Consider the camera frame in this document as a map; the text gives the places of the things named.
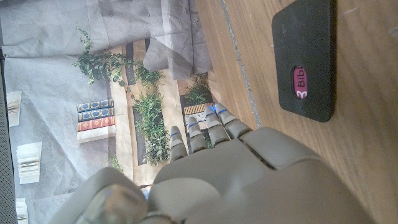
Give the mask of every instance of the gray robotic palm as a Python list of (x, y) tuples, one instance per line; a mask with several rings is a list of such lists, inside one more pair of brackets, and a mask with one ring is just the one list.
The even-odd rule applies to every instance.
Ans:
[(170, 164), (148, 201), (125, 176), (104, 168), (50, 223), (374, 223), (319, 155), (270, 128), (253, 131), (223, 105), (205, 109), (213, 149), (194, 117), (192, 154), (170, 130)]

